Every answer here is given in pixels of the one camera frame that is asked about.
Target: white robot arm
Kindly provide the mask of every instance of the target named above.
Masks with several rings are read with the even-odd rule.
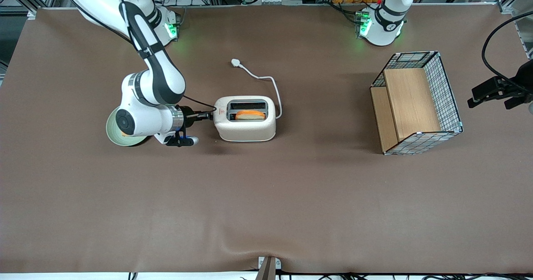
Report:
[[[172,39],[170,33],[158,32],[163,25],[162,12],[168,10],[156,8],[152,0],[74,1],[96,20],[131,40],[148,66],[122,81],[122,100],[116,113],[121,132],[128,136],[154,136],[168,146],[196,144],[198,139],[187,136],[185,129],[209,115],[176,105],[184,96],[185,79],[165,51],[164,42]]]
[[[122,0],[73,0],[82,15],[90,22],[100,25],[90,16],[95,17],[99,22],[105,24],[113,30],[116,30],[128,37],[126,25],[118,11],[118,5]],[[166,9],[165,7],[156,7],[152,0],[124,0],[134,3],[141,9],[150,26],[154,29],[158,39],[163,45],[177,38],[177,26],[179,15]]]
[[[378,46],[389,45],[400,35],[403,18],[413,0],[383,0],[378,7],[367,7],[369,19],[360,35]]]

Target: wooden panel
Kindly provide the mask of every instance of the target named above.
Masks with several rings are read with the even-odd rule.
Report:
[[[381,150],[385,152],[398,143],[389,95],[385,87],[370,88],[370,93],[372,95],[372,103],[374,104],[374,112],[376,113]]]
[[[441,131],[424,69],[386,69],[384,74],[398,141],[419,131]]]

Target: brown tablecloth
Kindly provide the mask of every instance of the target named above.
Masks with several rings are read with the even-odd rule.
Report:
[[[264,94],[230,60],[278,81],[274,140],[115,146],[105,121],[133,48],[75,10],[28,21],[0,89],[0,272],[533,272],[533,117],[468,109],[492,77],[480,51],[496,5],[415,6],[388,47],[354,39],[330,7],[190,9],[168,53],[204,102]],[[438,50],[465,132],[428,153],[383,156],[369,85],[394,52]],[[513,26],[488,59],[526,62]]]

